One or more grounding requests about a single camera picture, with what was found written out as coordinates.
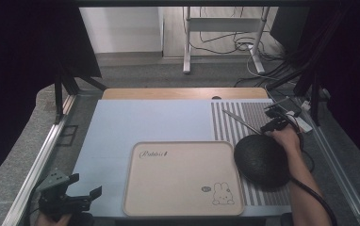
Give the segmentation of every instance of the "tray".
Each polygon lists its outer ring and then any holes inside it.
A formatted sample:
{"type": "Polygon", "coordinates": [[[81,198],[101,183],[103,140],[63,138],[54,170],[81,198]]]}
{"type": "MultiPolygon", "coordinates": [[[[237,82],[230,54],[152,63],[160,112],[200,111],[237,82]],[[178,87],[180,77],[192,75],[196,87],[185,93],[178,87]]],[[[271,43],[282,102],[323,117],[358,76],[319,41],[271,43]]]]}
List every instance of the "tray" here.
{"type": "Polygon", "coordinates": [[[141,142],[134,146],[123,211],[128,216],[236,216],[241,183],[225,141],[141,142]]]}

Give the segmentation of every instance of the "cable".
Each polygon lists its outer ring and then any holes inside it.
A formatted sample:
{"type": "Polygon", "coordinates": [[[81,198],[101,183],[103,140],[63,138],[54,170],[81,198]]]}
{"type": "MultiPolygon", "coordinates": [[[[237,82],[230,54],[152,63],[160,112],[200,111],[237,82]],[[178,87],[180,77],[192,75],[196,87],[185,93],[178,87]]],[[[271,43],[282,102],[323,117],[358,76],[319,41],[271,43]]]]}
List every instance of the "cable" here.
{"type": "Polygon", "coordinates": [[[331,223],[333,226],[337,225],[336,222],[336,217],[335,214],[333,212],[333,210],[331,209],[331,207],[327,204],[327,202],[318,194],[316,193],[312,188],[310,188],[309,186],[305,185],[304,183],[300,182],[299,180],[297,180],[295,177],[293,177],[292,175],[289,175],[289,179],[291,180],[291,182],[293,182],[295,185],[299,186],[301,189],[303,189],[304,191],[306,191],[307,193],[309,193],[309,195],[311,195],[313,198],[315,198],[320,204],[321,206],[323,206],[324,210],[327,212],[328,216],[330,217],[331,223]]]}

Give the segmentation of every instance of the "metal rail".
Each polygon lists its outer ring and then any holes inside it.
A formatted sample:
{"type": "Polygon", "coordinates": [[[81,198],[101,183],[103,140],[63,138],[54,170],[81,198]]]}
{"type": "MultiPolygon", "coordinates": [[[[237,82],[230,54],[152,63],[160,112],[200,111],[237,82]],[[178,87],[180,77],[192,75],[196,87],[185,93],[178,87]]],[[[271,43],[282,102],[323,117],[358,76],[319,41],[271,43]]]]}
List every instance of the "metal rail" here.
{"type": "Polygon", "coordinates": [[[60,132],[65,125],[66,120],[69,118],[69,113],[74,105],[74,101],[76,99],[75,95],[70,95],[66,98],[65,103],[63,105],[63,117],[58,124],[54,124],[48,133],[48,136],[42,147],[39,151],[39,154],[36,157],[36,160],[33,163],[29,173],[26,176],[26,179],[19,190],[18,195],[16,196],[12,206],[10,207],[8,214],[3,222],[3,226],[12,226],[18,225],[21,220],[21,216],[25,210],[27,200],[30,196],[30,192],[33,186],[37,183],[42,169],[48,161],[48,158],[53,151],[55,144],[57,142],[57,138],[59,137],[60,132]]]}

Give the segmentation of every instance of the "floor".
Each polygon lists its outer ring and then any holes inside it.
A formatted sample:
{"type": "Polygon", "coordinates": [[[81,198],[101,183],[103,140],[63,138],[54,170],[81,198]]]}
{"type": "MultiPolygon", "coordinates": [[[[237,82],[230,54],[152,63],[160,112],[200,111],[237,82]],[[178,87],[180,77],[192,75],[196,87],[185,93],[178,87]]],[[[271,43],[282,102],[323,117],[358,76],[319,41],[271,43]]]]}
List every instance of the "floor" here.
{"type": "MultiPolygon", "coordinates": [[[[268,20],[262,35],[261,48],[265,52],[278,53],[281,46],[270,36],[269,31],[273,24],[278,8],[270,8],[268,20]]],[[[183,57],[185,33],[185,18],[187,8],[163,8],[164,15],[164,57],[183,57]]],[[[224,18],[260,18],[262,8],[234,7],[234,8],[191,8],[190,17],[224,17],[224,18]]],[[[235,34],[232,32],[191,32],[190,42],[192,56],[246,56],[245,46],[235,51],[235,42],[254,42],[255,33],[235,34]]]]}

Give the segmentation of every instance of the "table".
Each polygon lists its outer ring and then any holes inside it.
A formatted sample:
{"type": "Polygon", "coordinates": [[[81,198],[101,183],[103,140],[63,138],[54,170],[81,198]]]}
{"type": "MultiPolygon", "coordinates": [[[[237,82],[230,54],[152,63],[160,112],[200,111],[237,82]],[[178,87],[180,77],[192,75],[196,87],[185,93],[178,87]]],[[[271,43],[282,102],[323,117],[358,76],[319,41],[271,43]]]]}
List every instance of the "table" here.
{"type": "MultiPolygon", "coordinates": [[[[103,196],[93,202],[90,212],[96,217],[129,219],[122,203],[136,143],[224,140],[234,147],[252,132],[222,110],[231,110],[259,128],[270,120],[264,107],[271,103],[261,88],[107,89],[74,167],[81,180],[69,187],[68,195],[102,186],[103,196]],[[222,99],[212,100],[217,96],[222,99]]],[[[268,191],[242,180],[242,187],[247,206],[240,217],[264,218],[290,211],[287,186],[268,191]]]]}

